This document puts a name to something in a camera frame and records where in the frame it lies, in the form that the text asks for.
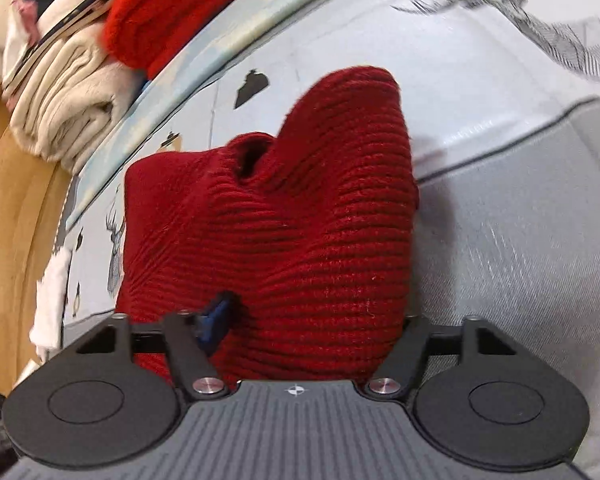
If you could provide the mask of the bright red folded blanket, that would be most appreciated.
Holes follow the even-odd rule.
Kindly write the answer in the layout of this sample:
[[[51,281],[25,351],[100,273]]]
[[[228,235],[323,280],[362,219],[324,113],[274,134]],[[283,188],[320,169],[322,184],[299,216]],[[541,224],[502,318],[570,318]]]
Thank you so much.
[[[155,78],[232,1],[114,0],[105,22],[105,48],[119,62]]]

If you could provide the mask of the grey printed bed sheet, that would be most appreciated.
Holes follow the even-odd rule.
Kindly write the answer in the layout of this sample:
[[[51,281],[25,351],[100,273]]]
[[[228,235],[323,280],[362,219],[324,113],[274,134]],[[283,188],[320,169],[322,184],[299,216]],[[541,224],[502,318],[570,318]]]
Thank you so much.
[[[572,380],[591,410],[577,462],[600,479],[600,0],[235,0],[71,183],[65,342],[114,308],[132,162],[276,133],[314,82],[355,65],[401,89],[415,309],[487,318]]]

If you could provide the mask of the small white cloth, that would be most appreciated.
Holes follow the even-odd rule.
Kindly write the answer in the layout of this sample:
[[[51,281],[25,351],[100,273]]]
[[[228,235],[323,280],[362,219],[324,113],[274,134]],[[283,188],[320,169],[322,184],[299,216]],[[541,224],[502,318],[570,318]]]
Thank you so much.
[[[35,312],[29,332],[38,358],[45,362],[50,352],[60,349],[69,266],[72,252],[61,247],[50,256],[42,278],[36,282]]]

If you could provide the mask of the wooden bed frame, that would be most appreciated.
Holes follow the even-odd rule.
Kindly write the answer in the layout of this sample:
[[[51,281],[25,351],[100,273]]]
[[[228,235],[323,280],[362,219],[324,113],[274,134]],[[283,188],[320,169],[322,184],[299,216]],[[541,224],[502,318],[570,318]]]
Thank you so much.
[[[0,393],[36,358],[35,283],[52,252],[70,174],[18,148],[0,91]]]

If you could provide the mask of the stack of folded clothes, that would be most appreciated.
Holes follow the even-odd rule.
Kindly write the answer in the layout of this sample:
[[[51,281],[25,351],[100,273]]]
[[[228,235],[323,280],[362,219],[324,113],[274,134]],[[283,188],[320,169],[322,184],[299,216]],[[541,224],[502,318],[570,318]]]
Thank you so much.
[[[2,100],[46,105],[60,88],[91,76],[105,62],[99,21],[114,0],[14,0],[7,12]]]

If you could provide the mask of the dark red knit sweater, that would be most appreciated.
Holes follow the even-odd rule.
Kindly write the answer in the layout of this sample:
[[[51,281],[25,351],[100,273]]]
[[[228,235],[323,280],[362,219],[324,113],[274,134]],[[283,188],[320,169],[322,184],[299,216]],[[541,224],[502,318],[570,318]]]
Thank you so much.
[[[398,84],[338,70],[276,136],[129,166],[117,310],[152,323],[234,292],[224,380],[365,382],[402,332],[417,206]]]

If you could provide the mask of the cream folded blanket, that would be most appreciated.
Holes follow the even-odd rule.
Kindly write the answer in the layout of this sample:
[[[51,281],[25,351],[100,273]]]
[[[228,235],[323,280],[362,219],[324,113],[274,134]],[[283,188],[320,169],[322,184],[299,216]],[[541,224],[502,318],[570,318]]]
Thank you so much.
[[[54,42],[19,92],[9,128],[18,146],[70,174],[84,167],[140,94],[144,76],[104,47],[104,25]]]

